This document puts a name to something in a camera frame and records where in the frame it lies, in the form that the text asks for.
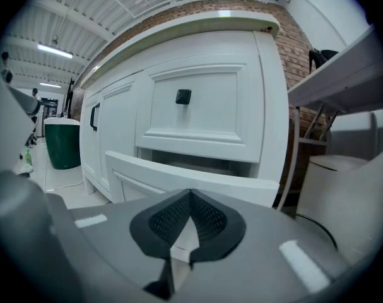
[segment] white floor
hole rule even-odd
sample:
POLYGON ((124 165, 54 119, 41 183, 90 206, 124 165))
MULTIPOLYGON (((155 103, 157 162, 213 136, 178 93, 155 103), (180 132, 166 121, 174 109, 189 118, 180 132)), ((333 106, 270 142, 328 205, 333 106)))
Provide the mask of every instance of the white floor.
MULTIPOLYGON (((30 155, 34 168, 34 171, 30 173, 30 180, 38 184, 43 191, 50 191, 50 193, 62 196, 68 209, 105 205, 110 202, 99 191, 91 195, 86 194, 80 166, 66 170, 54 169, 50 163, 45 138, 38 138, 37 145, 30 149, 30 155), (80 182, 82 183, 77 186, 59 189, 80 182)), ((20 172, 23 161, 24 159, 20 160, 14 169, 17 174, 20 172)))

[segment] white shelf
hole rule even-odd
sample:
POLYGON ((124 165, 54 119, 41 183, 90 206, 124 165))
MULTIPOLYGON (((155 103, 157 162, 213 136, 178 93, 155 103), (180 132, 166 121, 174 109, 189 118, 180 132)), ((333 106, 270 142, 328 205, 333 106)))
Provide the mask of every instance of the white shelf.
POLYGON ((383 46, 371 26, 354 43, 288 91, 289 103, 323 113, 383 108, 383 46))

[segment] black cable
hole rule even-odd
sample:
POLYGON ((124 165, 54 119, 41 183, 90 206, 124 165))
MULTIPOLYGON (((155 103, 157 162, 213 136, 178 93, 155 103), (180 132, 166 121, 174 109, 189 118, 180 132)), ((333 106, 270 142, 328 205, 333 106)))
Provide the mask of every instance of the black cable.
POLYGON ((325 233, 329 236, 329 238, 331 239, 331 242, 333 243, 333 246, 335 248, 336 251, 338 251, 338 247, 337 247, 337 242, 336 240, 334 239, 333 235, 330 233, 330 231, 328 231, 328 229, 323 226, 323 224, 321 224, 320 222, 308 217, 307 215, 301 215, 299 213, 287 213, 288 215, 295 215, 296 217, 300 217, 300 218, 304 218, 304 219, 307 219, 311 222, 314 222, 315 224, 317 224, 321 229, 323 229, 323 231, 325 231, 325 233))

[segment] green bottle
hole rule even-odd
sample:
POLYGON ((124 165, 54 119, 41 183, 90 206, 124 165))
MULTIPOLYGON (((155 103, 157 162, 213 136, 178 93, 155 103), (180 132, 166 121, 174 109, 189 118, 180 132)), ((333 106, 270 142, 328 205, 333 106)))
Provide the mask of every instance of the green bottle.
POLYGON ((30 156, 30 152, 28 151, 28 148, 26 149, 25 162, 26 164, 33 166, 32 157, 30 156))

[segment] black door handle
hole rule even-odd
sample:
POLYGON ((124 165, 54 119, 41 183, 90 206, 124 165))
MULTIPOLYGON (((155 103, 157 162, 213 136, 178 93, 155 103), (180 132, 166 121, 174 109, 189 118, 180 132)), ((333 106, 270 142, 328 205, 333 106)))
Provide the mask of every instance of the black door handle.
POLYGON ((90 127, 93 128, 94 131, 97 131, 97 127, 95 126, 95 110, 100 107, 100 103, 96 104, 93 108, 91 108, 91 115, 90 115, 90 127))

